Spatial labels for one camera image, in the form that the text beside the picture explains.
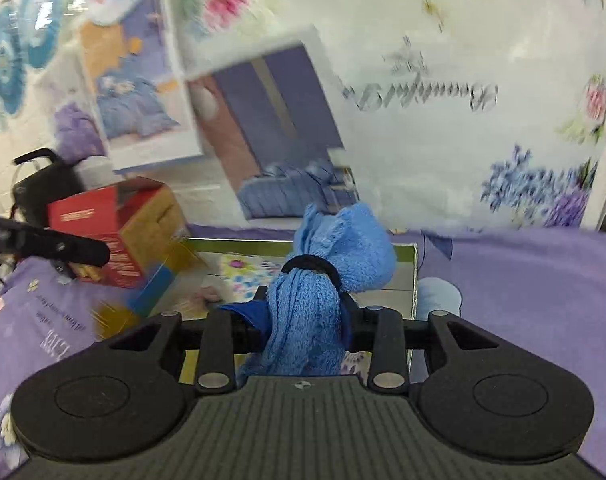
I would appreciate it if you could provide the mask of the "blue towel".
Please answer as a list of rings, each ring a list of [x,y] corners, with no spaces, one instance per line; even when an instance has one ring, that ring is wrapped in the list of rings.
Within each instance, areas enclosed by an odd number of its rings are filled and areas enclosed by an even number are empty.
[[[267,288],[268,340],[240,367],[240,382],[338,374],[346,352],[341,292],[378,289],[391,281],[395,266],[389,235],[367,205],[337,214],[308,206],[292,252]]]

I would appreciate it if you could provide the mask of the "black speaker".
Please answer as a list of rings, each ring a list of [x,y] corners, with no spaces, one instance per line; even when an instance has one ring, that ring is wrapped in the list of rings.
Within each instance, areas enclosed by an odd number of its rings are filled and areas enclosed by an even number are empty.
[[[49,164],[12,185],[12,197],[14,208],[28,224],[48,228],[48,205],[82,193],[84,187],[74,166],[64,162],[50,148],[38,148],[18,156],[13,163],[20,168],[26,162],[37,162],[41,158],[47,159]]]

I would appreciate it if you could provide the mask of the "small pink cloth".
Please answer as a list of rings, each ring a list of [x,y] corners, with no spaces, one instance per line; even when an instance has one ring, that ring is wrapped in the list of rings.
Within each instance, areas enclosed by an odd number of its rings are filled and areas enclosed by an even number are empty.
[[[195,293],[195,301],[202,307],[210,304],[219,304],[222,301],[221,295],[213,286],[200,287]]]

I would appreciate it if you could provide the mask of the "green cardboard box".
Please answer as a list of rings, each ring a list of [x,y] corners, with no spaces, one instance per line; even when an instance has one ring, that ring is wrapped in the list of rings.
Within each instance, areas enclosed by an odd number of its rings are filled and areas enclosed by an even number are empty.
[[[213,390],[227,392],[255,376],[335,376],[346,352],[368,351],[368,388],[399,394],[409,386],[402,316],[351,299],[387,284],[395,265],[385,233],[298,238],[264,298],[214,310],[202,334],[184,332],[173,318],[163,359],[179,362],[183,342],[193,342],[198,377],[215,374],[223,383]]]

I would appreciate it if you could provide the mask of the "floral patterned cloth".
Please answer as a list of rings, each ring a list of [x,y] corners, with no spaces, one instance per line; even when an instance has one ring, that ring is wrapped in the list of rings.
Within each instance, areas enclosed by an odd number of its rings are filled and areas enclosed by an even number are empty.
[[[233,301],[248,301],[260,286],[271,284],[280,266],[260,256],[225,254],[218,260],[218,271]]]

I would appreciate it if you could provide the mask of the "red cardboard box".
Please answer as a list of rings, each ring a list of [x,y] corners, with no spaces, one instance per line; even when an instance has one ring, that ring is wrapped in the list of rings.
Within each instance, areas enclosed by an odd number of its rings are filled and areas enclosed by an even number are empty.
[[[82,280],[128,293],[119,304],[99,308],[100,318],[146,318],[176,276],[198,265],[184,244],[181,206],[167,185],[152,179],[124,180],[57,200],[48,206],[48,220],[57,231],[100,240],[110,249],[104,266],[72,266]]]

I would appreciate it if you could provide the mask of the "purple floral bedsheet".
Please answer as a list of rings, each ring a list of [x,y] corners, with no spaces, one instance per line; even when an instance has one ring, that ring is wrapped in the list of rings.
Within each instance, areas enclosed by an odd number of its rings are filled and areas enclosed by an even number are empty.
[[[595,416],[582,456],[606,474],[606,233],[525,229],[409,232],[419,249],[419,316],[443,309],[571,370]],[[0,424],[14,389],[94,342],[92,314],[119,288],[70,280],[46,260],[18,265],[0,292]],[[23,460],[0,427],[0,478]]]

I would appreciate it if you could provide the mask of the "blue paper fan decoration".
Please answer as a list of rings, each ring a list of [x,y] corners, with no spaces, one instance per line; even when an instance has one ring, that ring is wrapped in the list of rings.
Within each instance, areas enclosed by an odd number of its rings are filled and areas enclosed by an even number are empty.
[[[65,0],[0,0],[0,119],[23,107],[27,72],[53,59]]]

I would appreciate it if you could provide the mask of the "bedding product card orange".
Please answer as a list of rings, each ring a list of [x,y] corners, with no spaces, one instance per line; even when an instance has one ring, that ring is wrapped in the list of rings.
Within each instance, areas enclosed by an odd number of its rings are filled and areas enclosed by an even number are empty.
[[[80,60],[117,172],[203,154],[164,0],[86,0]]]

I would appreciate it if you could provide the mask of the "bedding product card purple wardrobe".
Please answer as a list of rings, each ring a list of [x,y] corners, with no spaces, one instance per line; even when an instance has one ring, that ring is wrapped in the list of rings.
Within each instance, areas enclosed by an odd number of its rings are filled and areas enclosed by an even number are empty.
[[[189,76],[188,89],[243,219],[294,220],[309,205],[336,214],[358,202],[340,82],[315,28],[247,47]]]

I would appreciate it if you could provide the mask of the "white floral bedding package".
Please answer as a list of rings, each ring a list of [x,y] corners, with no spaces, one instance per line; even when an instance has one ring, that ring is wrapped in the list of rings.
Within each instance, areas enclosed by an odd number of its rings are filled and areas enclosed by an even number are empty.
[[[317,30],[359,201],[390,228],[602,222],[606,0],[179,2],[188,78]],[[181,197],[196,222],[297,220],[243,219],[208,147]]]

